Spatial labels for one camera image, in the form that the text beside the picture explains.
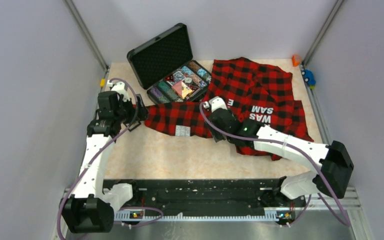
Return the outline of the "red black plaid shirt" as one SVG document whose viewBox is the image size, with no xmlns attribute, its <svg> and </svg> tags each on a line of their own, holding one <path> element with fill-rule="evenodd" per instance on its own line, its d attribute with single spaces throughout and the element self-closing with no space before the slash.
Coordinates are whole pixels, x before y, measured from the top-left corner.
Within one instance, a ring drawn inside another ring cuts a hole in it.
<svg viewBox="0 0 384 240">
<path fill-rule="evenodd" d="M 221 97 L 240 122 L 252 120 L 311 142 L 305 110 L 293 94 L 293 74 L 282 68 L 240 57 L 215 60 L 211 83 L 203 98 Z M 192 136 L 211 138 L 198 102 L 169 102 L 148 106 L 146 127 L 174 136 L 176 127 L 189 127 Z"/>
</svg>

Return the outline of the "pink yellow card packet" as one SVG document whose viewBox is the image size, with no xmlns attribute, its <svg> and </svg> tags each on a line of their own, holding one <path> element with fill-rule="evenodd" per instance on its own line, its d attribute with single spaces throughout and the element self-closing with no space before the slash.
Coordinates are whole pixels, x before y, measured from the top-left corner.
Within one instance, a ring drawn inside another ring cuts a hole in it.
<svg viewBox="0 0 384 240">
<path fill-rule="evenodd" d="M 194 92 L 183 81 L 179 81 L 179 82 L 175 83 L 171 88 L 183 100 L 186 99 L 187 97 L 189 97 Z"/>
</svg>

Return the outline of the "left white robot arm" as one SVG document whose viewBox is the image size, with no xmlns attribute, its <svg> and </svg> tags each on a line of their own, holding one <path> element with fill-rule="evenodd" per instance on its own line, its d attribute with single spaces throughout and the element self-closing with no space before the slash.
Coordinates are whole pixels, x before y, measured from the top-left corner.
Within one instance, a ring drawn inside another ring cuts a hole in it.
<svg viewBox="0 0 384 240">
<path fill-rule="evenodd" d="M 104 191 L 107 163 L 117 139 L 132 131 L 147 116 L 142 96 L 124 91 L 98 94 L 95 118 L 86 128 L 86 149 L 73 189 L 62 199 L 61 216 L 74 234 L 108 233 L 115 215 L 126 204 L 134 207 L 140 193 L 129 183 L 117 183 Z"/>
</svg>

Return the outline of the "black open chip case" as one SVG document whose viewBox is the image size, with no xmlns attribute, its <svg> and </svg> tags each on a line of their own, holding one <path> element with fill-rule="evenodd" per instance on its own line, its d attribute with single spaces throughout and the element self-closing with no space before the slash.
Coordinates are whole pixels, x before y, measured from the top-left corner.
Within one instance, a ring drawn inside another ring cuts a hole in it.
<svg viewBox="0 0 384 240">
<path fill-rule="evenodd" d="M 126 58 L 153 104 L 198 102 L 211 83 L 211 72 L 194 60 L 187 25 L 177 23 L 130 50 Z M 172 86 L 183 81 L 193 93 L 181 99 Z"/>
</svg>

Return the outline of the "yellow small clip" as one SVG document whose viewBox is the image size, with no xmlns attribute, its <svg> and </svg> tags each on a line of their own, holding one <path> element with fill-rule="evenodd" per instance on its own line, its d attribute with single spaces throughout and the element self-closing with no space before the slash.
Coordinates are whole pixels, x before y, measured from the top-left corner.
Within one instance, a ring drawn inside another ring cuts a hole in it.
<svg viewBox="0 0 384 240">
<path fill-rule="evenodd" d="M 105 86 L 105 84 L 106 84 L 106 80 L 105 80 L 104 78 L 102 78 L 102 79 L 100 80 L 99 86 L 100 86 L 101 88 L 103 88 L 103 87 Z"/>
</svg>

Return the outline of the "black square brooch box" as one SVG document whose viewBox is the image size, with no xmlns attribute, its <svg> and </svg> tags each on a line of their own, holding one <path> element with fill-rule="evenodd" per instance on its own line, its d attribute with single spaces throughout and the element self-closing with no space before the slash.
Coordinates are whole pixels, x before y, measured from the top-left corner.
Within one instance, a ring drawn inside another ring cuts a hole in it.
<svg viewBox="0 0 384 240">
<path fill-rule="evenodd" d="M 137 129 L 139 126 L 142 125 L 142 122 L 141 121 L 135 121 L 133 123 L 129 123 L 129 124 L 126 124 L 126 128 L 129 132 L 132 132 L 134 131 L 135 129 Z"/>
</svg>

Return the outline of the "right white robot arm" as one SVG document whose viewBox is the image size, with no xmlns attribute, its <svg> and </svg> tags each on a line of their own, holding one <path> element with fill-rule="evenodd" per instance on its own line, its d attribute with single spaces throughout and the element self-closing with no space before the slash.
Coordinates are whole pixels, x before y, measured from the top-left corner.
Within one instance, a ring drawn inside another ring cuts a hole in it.
<svg viewBox="0 0 384 240">
<path fill-rule="evenodd" d="M 277 155 L 309 169 L 279 181 L 280 185 L 273 192 L 277 205 L 287 206 L 293 199 L 311 194 L 344 198 L 354 164 L 342 142 L 316 143 L 285 134 L 255 120 L 240 122 L 223 108 L 216 109 L 204 120 L 217 139 L 226 138 L 240 147 Z"/>
</svg>

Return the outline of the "orange small object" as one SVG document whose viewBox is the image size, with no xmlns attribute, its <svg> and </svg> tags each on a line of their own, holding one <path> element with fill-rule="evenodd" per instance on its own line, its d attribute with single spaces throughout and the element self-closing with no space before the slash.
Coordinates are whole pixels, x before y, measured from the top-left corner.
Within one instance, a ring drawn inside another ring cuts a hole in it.
<svg viewBox="0 0 384 240">
<path fill-rule="evenodd" d="M 293 67 L 298 67 L 302 63 L 302 61 L 302 57 L 299 54 L 293 54 L 291 57 Z"/>
</svg>

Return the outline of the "blue toy car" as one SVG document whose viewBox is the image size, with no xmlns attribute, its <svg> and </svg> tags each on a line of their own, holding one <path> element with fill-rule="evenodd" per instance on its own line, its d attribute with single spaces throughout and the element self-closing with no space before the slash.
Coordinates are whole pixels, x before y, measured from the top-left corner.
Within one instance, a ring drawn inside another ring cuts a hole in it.
<svg viewBox="0 0 384 240">
<path fill-rule="evenodd" d="M 304 69 L 301 71 L 304 82 L 311 88 L 314 89 L 316 86 L 316 79 L 311 70 Z"/>
</svg>

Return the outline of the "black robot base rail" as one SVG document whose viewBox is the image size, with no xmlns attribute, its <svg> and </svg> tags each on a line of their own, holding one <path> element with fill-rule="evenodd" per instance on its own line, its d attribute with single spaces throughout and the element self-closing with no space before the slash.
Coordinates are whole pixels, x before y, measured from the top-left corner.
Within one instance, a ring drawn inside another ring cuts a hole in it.
<svg viewBox="0 0 384 240">
<path fill-rule="evenodd" d="M 105 180 L 104 188 L 130 184 L 133 197 L 123 207 L 150 207 L 145 217 L 254 217 L 269 208 L 286 211 L 304 207 L 304 196 L 293 200 L 280 195 L 278 179 L 117 179 Z"/>
</svg>

